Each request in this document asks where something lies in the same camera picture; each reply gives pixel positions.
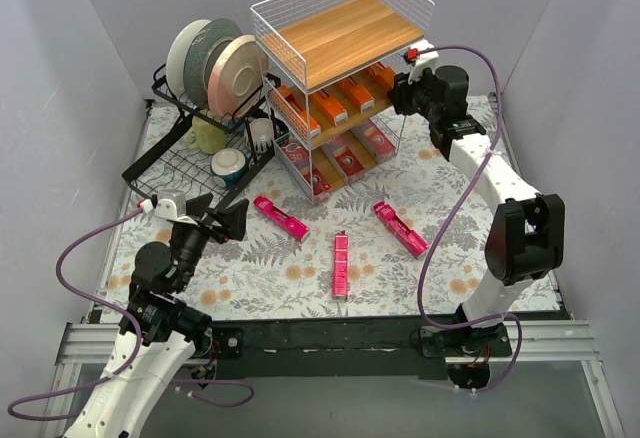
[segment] wiring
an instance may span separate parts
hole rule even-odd
[[[516,327],[518,328],[518,341],[517,341],[517,344],[516,344],[516,349],[513,352],[511,361],[509,362],[509,365],[504,370],[504,372],[493,383],[490,383],[489,385],[487,385],[487,386],[485,386],[483,388],[480,388],[479,390],[475,390],[475,389],[472,390],[472,392],[475,392],[475,391],[489,391],[489,390],[492,390],[493,388],[495,388],[496,386],[498,386],[500,383],[502,383],[507,378],[507,376],[509,376],[509,374],[513,370],[513,367],[515,366],[516,360],[518,359],[518,356],[520,354],[520,349],[522,348],[522,325],[521,325],[520,320],[518,319],[518,317],[516,315],[514,315],[513,313],[505,313],[505,314],[495,313],[493,315],[485,316],[485,317],[482,317],[482,318],[477,318],[475,320],[467,321],[467,322],[464,322],[464,323],[457,323],[457,324],[453,324],[453,325],[447,325],[447,324],[439,323],[437,321],[432,320],[429,317],[429,315],[427,315],[427,312],[425,311],[424,304],[423,304],[424,282],[425,282],[425,279],[426,279],[426,276],[427,276],[427,271],[429,269],[429,265],[431,264],[431,261],[433,259],[433,255],[434,255],[435,251],[438,249],[438,245],[442,241],[442,237],[444,236],[444,234],[446,233],[447,229],[449,228],[449,225],[451,224],[451,222],[455,218],[455,216],[458,213],[458,211],[460,211],[460,208],[462,207],[463,203],[466,201],[467,197],[473,191],[474,187],[478,183],[478,180],[482,176],[482,173],[484,172],[485,168],[487,167],[487,164],[489,163],[489,160],[492,158],[493,152],[495,151],[496,146],[498,146],[498,142],[500,141],[500,137],[502,136],[502,127],[503,127],[503,120],[504,120],[503,106],[502,106],[502,94],[500,93],[500,81],[498,79],[498,73],[496,72],[496,69],[493,66],[493,63],[491,63],[491,60],[489,60],[489,58],[484,53],[482,53],[481,51],[478,51],[475,48],[471,48],[469,46],[464,46],[464,45],[435,46],[433,48],[427,48],[426,50],[418,51],[417,55],[419,56],[419,55],[421,55],[423,53],[430,53],[430,52],[434,52],[434,51],[445,51],[445,50],[462,50],[462,51],[467,51],[469,53],[473,53],[474,55],[480,57],[487,64],[487,66],[489,67],[489,70],[491,72],[491,77],[493,78],[493,84],[494,84],[494,87],[495,87],[495,90],[496,90],[496,99],[497,99],[497,108],[498,108],[498,110],[497,110],[497,120],[496,120],[496,122],[497,122],[496,123],[496,133],[495,133],[495,136],[493,137],[493,139],[491,140],[491,144],[489,145],[488,152],[487,152],[486,156],[484,157],[484,159],[482,160],[482,163],[478,167],[478,170],[476,171],[475,175],[473,176],[473,178],[469,182],[469,185],[464,190],[464,192],[462,193],[462,195],[460,196],[460,198],[458,199],[456,204],[453,206],[453,208],[449,212],[449,215],[447,216],[446,220],[444,221],[444,223],[442,224],[442,226],[438,230],[438,233],[436,234],[435,238],[433,239],[433,243],[431,244],[431,248],[429,248],[429,251],[427,252],[427,257],[425,258],[424,264],[422,266],[422,271],[420,272],[420,279],[418,280],[418,309],[420,310],[420,315],[422,316],[422,319],[429,326],[433,326],[433,327],[441,329],[441,330],[459,330],[461,328],[466,328],[466,327],[470,327],[470,326],[473,326],[473,325],[478,325],[480,323],[484,323],[486,321],[491,321],[491,320],[496,320],[496,319],[499,319],[499,320],[508,319],[508,320],[515,321]],[[424,382],[422,384],[427,385],[427,386],[434,386],[434,387],[437,387],[437,388],[443,388],[444,387],[444,388],[450,389],[450,387],[448,387],[448,386],[438,385],[438,384],[434,384],[434,383],[430,383],[430,382]]]
[[[64,251],[61,253],[60,257],[58,258],[58,261],[56,262],[56,277],[58,278],[58,281],[60,282],[60,284],[66,288],[67,290],[69,290],[71,293],[73,293],[74,295],[80,296],[81,298],[85,298],[89,301],[93,301],[94,303],[97,303],[99,305],[105,306],[107,308],[110,308],[118,313],[120,313],[121,315],[123,315],[127,320],[129,320],[135,330],[135,334],[136,334],[136,344],[133,348],[133,352],[131,353],[131,356],[129,356],[129,358],[122,364],[122,366],[120,366],[120,368],[118,368],[117,370],[115,370],[113,372],[113,376],[117,376],[120,373],[122,373],[124,370],[126,370],[129,365],[131,365],[131,363],[133,363],[133,361],[136,359],[136,357],[138,356],[138,352],[140,351],[140,347],[142,346],[142,330],[140,328],[140,324],[138,323],[138,320],[136,320],[136,318],[129,313],[127,310],[120,308],[119,306],[108,302],[107,300],[103,300],[102,298],[98,298],[97,296],[93,296],[89,293],[85,293],[84,291],[76,288],[75,286],[71,285],[63,276],[62,274],[62,264],[64,263],[64,260],[67,258],[67,256],[69,255],[69,253],[71,253],[76,247],[78,247],[79,245],[81,245],[82,243],[84,243],[85,241],[87,241],[90,238],[93,238],[94,236],[102,233],[103,231],[109,230],[111,228],[114,228],[118,225],[121,225],[123,223],[125,223],[126,221],[129,221],[133,218],[135,218],[136,216],[138,216],[139,214],[143,213],[143,208],[141,208],[140,206],[138,208],[136,208],[135,211],[129,213],[128,215],[120,218],[119,220],[116,220],[112,223],[108,223],[106,225],[100,226],[99,228],[96,228],[93,231],[90,231],[89,233],[81,236],[80,238],[78,238],[76,241],[74,241],[73,243],[71,243],[69,246],[67,246]],[[19,398],[11,403],[9,403],[9,406],[7,407],[7,413],[9,413],[9,415],[15,417],[15,418],[19,418],[22,420],[28,420],[28,421],[58,421],[58,420],[67,420],[69,418],[75,418],[76,416],[78,416],[79,413],[70,413],[70,414],[66,414],[66,415],[57,415],[57,416],[36,416],[36,415],[28,415],[25,413],[20,413],[19,411],[16,411],[15,408],[21,404],[24,403],[31,403],[34,401],[40,401],[40,400],[47,400],[49,398],[55,398],[56,396],[63,396],[63,395],[68,395],[71,393],[76,393],[78,391],[82,391],[82,390],[90,390],[98,385],[101,385],[103,383],[106,383],[107,381],[109,381],[111,378],[108,376],[105,376],[103,378],[100,378],[99,380],[96,381],[91,381],[88,383],[85,383],[83,385],[79,385],[79,386],[75,386],[73,388],[67,388],[64,390],[58,390],[58,391],[52,391],[52,392],[48,392],[48,393],[42,393],[42,394],[38,394],[38,395],[32,395],[32,396],[26,396],[24,398]],[[212,384],[212,385],[222,385],[222,386],[240,386],[243,388],[246,388],[249,390],[249,396],[247,396],[246,398],[239,400],[237,402],[232,402],[232,403],[224,403],[224,402],[218,402],[216,400],[213,400],[211,398],[208,398],[204,395],[200,395],[198,393],[193,393],[193,392],[188,392],[189,396],[193,396],[194,398],[200,399],[202,401],[206,401],[207,403],[211,403],[213,405],[217,405],[217,406],[222,406],[222,407],[226,407],[226,408],[230,408],[230,407],[235,407],[235,406],[240,406],[243,405],[245,403],[247,403],[249,400],[251,400],[255,394],[255,390],[253,389],[253,386],[251,386],[248,383],[244,383],[241,381],[220,381],[220,380],[174,380],[171,382],[172,384]]]

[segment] blue bowl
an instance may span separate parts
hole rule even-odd
[[[235,148],[220,150],[211,158],[213,182],[221,188],[233,188],[249,165],[244,154]]]

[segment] wire dish rack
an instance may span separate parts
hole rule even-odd
[[[186,99],[186,95],[175,96],[167,86],[164,74],[165,66],[161,66],[154,73],[154,83],[151,89],[157,96],[176,106],[178,118],[164,136],[122,173],[122,177],[129,188],[143,198],[149,198],[158,191],[167,189],[183,191],[188,199],[212,193],[214,195],[212,209],[224,208],[235,200],[274,156],[273,146],[269,147],[265,153],[258,155],[251,139],[251,130],[247,126],[254,118],[269,117],[262,109],[265,103],[262,87],[255,92],[261,95],[260,99],[246,114],[238,115],[237,112],[255,96],[255,93],[247,98],[233,114],[226,115],[225,122],[222,123],[207,115],[206,110],[194,107]],[[280,84],[280,79],[274,75],[269,74],[266,79],[276,86]],[[226,147],[240,150],[245,155],[248,169],[233,188],[227,189],[214,182],[210,168],[212,155],[202,152],[197,147],[189,148],[182,139],[191,128],[194,116],[198,116],[212,126],[223,130],[227,135]],[[274,116],[271,118],[276,138],[288,132],[284,123]],[[151,127],[157,125],[158,123],[150,122],[147,134],[150,133]]]

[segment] shelf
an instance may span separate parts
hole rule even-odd
[[[349,149],[358,158],[358,161],[362,163],[364,169],[368,172],[373,170],[378,164],[376,160],[369,154],[367,150],[360,144],[358,139],[353,136],[351,132],[346,132],[342,135],[344,141],[347,142]],[[331,185],[331,191],[334,192],[345,186],[344,180],[338,174],[338,171],[331,164],[327,156],[321,149],[313,150],[311,152],[311,158],[313,165],[320,170],[320,173],[324,175],[329,184]]]
[[[424,36],[422,30],[380,0],[351,0],[287,26],[279,33],[305,59],[310,91],[348,76]],[[277,48],[271,51],[278,54]]]
[[[309,109],[311,110],[311,116],[315,118],[315,120],[320,125],[320,128],[322,128],[322,133],[320,133],[318,136],[314,137],[313,140],[311,140],[312,150],[315,148],[318,148],[323,143],[326,143],[334,136],[340,135],[345,131],[350,130],[354,126],[359,125],[363,121],[366,121],[367,119],[377,115],[381,111],[384,111],[391,106],[391,101],[389,101],[387,94],[382,90],[382,88],[380,88],[380,86],[378,86],[375,80],[371,78],[365,70],[359,71],[358,73],[353,75],[353,78],[358,83],[362,83],[364,86],[366,86],[369,92],[373,95],[375,99],[375,104],[373,105],[373,108],[371,108],[368,111],[365,111],[364,113],[359,113],[358,110],[351,104],[349,99],[344,95],[344,93],[340,89],[340,86],[337,83],[330,85],[325,89],[329,94],[335,96],[338,99],[338,101],[347,109],[347,113],[349,114],[349,119],[347,121],[345,121],[344,123],[338,126],[334,126],[333,123],[331,123],[324,116],[322,111],[320,111],[320,108],[318,108],[315,105],[315,103],[311,101],[311,98],[309,98]],[[299,89],[293,88],[293,87],[291,89],[291,92],[295,96],[298,103],[301,106],[304,106],[304,103],[305,103],[304,93],[302,93],[302,91],[300,91]],[[303,146],[306,147],[307,146],[306,140],[303,140],[302,144]]]

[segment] gray plate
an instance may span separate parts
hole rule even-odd
[[[207,107],[207,86],[213,65],[229,43],[242,35],[233,21],[213,20],[193,39],[184,61],[184,88],[191,103]]]

